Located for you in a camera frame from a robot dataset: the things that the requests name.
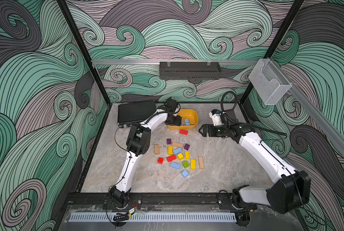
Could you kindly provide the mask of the blue cube bottom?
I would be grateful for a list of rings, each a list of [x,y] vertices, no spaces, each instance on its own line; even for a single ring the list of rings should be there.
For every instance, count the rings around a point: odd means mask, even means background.
[[[188,175],[189,175],[189,173],[187,172],[187,170],[184,170],[184,171],[182,172],[182,176],[183,176],[184,178],[186,178]]]

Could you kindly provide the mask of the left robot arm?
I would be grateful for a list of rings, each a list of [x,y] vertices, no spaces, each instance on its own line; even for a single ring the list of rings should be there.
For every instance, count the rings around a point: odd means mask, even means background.
[[[151,134],[160,124],[181,125],[182,119],[178,116],[180,104],[168,98],[146,120],[138,124],[132,124],[126,140],[126,159],[118,181],[109,187],[109,194],[113,203],[124,208],[128,204],[131,183],[138,162],[142,155],[146,154],[151,143]]]

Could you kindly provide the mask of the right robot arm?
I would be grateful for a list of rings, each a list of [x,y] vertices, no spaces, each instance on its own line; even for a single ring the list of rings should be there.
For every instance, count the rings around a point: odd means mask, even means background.
[[[238,104],[237,94],[230,90],[220,99],[220,109],[209,113],[211,124],[203,124],[199,133],[205,138],[229,139],[244,148],[264,169],[273,185],[269,189],[239,186],[232,190],[232,203],[235,210],[248,211],[263,205],[277,213],[285,214],[309,203],[311,177],[303,170],[297,170],[279,157],[256,132],[270,132],[286,137],[282,132],[262,128],[250,123],[240,123],[233,117],[234,108],[225,109],[227,95]]]

